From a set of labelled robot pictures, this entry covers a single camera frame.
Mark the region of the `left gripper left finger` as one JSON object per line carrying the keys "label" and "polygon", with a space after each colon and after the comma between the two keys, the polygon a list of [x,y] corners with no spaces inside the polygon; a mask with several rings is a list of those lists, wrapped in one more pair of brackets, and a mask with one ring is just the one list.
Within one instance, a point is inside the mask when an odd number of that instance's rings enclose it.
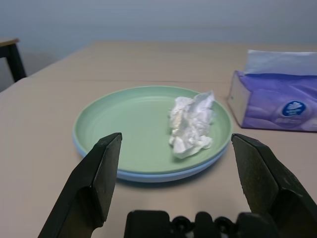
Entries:
{"label": "left gripper left finger", "polygon": [[39,237],[90,238],[107,219],[117,178],[120,132],[101,138],[71,172]]}

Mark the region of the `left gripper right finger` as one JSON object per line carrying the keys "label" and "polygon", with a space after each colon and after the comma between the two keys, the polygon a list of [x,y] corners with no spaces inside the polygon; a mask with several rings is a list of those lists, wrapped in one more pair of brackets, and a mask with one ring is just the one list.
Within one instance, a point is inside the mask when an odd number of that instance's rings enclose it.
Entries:
{"label": "left gripper right finger", "polygon": [[260,141],[237,133],[231,141],[250,210],[269,214],[282,238],[315,238],[317,205],[296,176]]}

